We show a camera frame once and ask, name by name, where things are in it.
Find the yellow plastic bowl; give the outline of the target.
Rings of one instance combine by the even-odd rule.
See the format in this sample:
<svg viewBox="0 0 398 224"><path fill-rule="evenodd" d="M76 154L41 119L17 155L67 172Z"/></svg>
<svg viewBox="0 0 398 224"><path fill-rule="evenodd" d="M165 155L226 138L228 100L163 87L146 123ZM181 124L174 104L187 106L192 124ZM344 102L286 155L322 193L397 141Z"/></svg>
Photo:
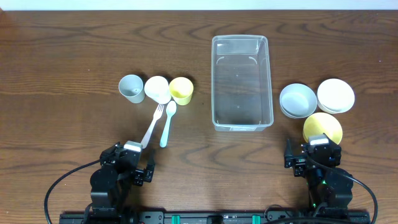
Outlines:
<svg viewBox="0 0 398 224"><path fill-rule="evenodd" d="M340 122L328 113L314 113L303 124L303 138L308 142L311 136L326 134L333 142L339 144L343 138Z"/></svg>

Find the white plastic bowl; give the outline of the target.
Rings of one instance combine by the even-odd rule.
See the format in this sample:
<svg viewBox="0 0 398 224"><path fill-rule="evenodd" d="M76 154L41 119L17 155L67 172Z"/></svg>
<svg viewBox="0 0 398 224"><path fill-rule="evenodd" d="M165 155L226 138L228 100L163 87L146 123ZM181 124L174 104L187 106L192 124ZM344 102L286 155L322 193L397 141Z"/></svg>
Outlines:
<svg viewBox="0 0 398 224"><path fill-rule="evenodd" d="M345 113L353 107L355 94L345 81L331 78L319 85L317 100L320 109L326 113Z"/></svg>

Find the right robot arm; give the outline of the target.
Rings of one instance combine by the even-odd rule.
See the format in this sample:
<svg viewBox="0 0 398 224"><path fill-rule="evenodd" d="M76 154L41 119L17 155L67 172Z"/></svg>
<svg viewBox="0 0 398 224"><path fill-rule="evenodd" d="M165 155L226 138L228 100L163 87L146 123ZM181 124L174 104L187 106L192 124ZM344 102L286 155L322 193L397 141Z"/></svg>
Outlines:
<svg viewBox="0 0 398 224"><path fill-rule="evenodd" d="M284 167L307 181L309 215L322 218L348 218L348 204L353 199L352 175L338 166L341 147L329 137L312 136L296 152L287 140Z"/></svg>

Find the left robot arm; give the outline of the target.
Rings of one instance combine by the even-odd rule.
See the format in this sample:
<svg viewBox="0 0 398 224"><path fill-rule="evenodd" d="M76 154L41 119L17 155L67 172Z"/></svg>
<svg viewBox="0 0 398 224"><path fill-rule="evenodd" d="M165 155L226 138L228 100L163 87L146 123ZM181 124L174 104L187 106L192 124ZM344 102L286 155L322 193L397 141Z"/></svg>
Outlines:
<svg viewBox="0 0 398 224"><path fill-rule="evenodd" d="M150 159L144 169L138 168L143 145L134 141L116 143L104 150L98 169L90 178L92 209L95 215L104 218L121 216L123 206L133 185L141 187L151 182L155 162Z"/></svg>

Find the grey plastic cup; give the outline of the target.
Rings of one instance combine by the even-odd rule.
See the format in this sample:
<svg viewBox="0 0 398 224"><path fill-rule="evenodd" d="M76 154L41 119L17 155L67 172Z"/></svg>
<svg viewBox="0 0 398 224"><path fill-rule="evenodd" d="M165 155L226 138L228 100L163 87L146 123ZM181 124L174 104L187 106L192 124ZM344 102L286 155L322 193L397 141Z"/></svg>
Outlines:
<svg viewBox="0 0 398 224"><path fill-rule="evenodd" d="M131 103L141 103L145 98L144 82L137 75L126 75L119 81L120 94Z"/></svg>

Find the grey plastic bowl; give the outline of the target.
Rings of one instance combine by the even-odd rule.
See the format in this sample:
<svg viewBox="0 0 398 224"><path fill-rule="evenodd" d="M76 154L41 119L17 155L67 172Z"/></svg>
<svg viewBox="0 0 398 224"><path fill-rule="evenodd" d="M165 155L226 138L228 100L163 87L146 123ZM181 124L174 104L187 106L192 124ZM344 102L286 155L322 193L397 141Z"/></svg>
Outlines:
<svg viewBox="0 0 398 224"><path fill-rule="evenodd" d="M287 85L279 96L280 108L287 117L293 119L306 118L317 109L315 92L301 83Z"/></svg>

